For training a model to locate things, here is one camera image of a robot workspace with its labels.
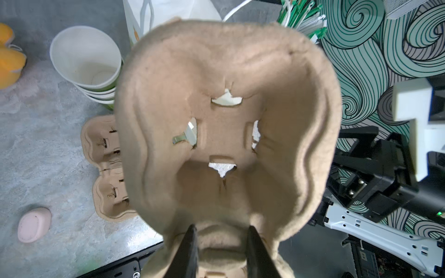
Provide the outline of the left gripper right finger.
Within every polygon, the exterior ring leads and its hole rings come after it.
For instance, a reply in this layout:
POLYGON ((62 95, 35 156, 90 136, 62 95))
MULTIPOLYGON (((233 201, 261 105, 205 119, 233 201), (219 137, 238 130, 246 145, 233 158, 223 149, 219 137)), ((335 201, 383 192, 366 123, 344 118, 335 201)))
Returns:
POLYGON ((254 226, 250 226, 248 229, 246 244, 248 278, 280 278, 280 274, 254 226))

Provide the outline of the pink oval soap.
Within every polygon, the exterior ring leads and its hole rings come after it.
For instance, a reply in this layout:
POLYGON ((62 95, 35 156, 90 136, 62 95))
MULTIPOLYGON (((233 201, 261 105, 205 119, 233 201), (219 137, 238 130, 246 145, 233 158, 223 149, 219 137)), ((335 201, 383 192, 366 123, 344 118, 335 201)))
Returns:
POLYGON ((25 213, 19 221, 17 237, 22 243, 36 242, 47 234, 51 225, 51 211, 39 207, 25 213))

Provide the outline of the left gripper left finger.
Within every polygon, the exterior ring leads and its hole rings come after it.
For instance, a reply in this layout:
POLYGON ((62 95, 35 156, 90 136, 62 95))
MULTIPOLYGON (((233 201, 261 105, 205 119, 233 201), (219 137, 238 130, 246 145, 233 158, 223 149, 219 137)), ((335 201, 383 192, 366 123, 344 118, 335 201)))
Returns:
POLYGON ((164 278, 196 278, 198 273, 198 235, 194 224, 187 229, 164 278))

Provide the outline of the wrapped straws bundle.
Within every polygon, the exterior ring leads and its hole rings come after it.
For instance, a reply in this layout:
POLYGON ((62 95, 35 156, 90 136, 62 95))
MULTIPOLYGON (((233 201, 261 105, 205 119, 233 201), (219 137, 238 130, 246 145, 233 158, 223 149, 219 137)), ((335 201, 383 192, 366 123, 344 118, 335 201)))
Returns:
POLYGON ((296 30, 319 44, 327 33, 327 17, 322 13, 323 5, 316 1, 279 1, 282 5, 277 22, 296 30))

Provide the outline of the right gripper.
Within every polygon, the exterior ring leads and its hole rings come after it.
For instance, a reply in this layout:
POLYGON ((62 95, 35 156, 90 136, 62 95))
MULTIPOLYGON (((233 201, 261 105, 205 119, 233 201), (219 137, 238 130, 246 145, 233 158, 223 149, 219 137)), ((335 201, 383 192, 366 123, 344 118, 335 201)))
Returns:
POLYGON ((379 222, 404 208, 438 224, 445 222, 445 170, 428 165, 417 181, 407 138, 391 133, 378 140, 375 126, 343 129, 341 139, 355 142, 347 151, 336 149, 327 188, 346 208, 360 201, 364 217, 379 222))

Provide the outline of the single pulp cup carrier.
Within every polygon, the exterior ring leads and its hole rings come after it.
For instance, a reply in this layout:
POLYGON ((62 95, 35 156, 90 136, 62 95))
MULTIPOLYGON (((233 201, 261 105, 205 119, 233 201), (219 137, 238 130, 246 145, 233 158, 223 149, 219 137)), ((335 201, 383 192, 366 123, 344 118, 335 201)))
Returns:
POLYGON ((165 23, 134 46, 114 111, 130 204, 164 241, 142 277, 165 276, 190 225, 199 278, 248 275, 249 227, 294 276, 278 247, 322 200, 342 118, 320 47, 280 25, 165 23))

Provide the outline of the stack of pulp cup carriers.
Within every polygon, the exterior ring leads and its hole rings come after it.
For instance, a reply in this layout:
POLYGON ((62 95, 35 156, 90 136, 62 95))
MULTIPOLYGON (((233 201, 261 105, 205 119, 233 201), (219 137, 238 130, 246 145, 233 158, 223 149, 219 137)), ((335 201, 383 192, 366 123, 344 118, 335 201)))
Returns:
POLYGON ((81 130, 81 143, 85 158, 99 171, 92 188, 97 215, 109 222, 136 217, 125 187, 115 117, 88 120, 81 130))

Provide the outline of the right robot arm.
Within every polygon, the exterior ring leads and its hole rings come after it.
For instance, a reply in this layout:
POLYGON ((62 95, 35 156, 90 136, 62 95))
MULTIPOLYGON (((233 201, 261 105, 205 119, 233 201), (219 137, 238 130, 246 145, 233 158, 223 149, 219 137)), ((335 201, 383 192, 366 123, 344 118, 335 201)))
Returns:
POLYGON ((445 171, 429 166, 417 181, 405 136, 377 138, 375 126, 343 129, 340 139, 352 139, 347 151, 337 149, 324 198, 309 221, 351 235, 434 278, 445 275, 445 242, 416 236, 382 224, 399 208, 429 220, 445 222, 445 171))

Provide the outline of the stack of paper cups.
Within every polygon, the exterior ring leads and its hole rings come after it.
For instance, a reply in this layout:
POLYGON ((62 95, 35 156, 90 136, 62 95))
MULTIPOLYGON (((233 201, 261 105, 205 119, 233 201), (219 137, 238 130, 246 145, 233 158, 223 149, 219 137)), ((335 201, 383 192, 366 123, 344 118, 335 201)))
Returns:
POLYGON ((85 25, 69 27, 53 38, 49 55, 61 77, 89 100, 114 109, 124 60, 110 36, 85 25))

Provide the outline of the white paper takeout bag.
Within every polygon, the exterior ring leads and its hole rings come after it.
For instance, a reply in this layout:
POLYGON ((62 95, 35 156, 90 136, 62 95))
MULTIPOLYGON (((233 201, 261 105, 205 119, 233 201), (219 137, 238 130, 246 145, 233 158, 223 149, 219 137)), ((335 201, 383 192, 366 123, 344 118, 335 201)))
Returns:
POLYGON ((238 10, 247 5, 243 1, 225 17, 221 17, 212 1, 128 1, 124 0, 126 25, 130 45, 137 44, 153 28, 169 20, 207 20, 226 22, 238 10))

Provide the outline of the yellow bear plush toy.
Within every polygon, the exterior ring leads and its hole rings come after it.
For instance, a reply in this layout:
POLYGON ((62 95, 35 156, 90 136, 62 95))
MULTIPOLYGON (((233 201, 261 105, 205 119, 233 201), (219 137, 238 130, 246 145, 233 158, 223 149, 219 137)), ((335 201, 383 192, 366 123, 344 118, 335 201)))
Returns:
POLYGON ((1 90, 18 81, 27 64, 22 48, 12 44, 15 33, 8 25, 1 23, 1 90))

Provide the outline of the clear acrylic wall holder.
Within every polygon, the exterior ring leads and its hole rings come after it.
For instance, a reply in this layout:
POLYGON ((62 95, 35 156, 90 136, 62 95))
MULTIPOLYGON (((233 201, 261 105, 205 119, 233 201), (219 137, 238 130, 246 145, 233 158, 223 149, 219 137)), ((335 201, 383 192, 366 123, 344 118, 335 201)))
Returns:
POLYGON ((427 0, 383 0, 386 18, 398 19, 426 2, 427 0))

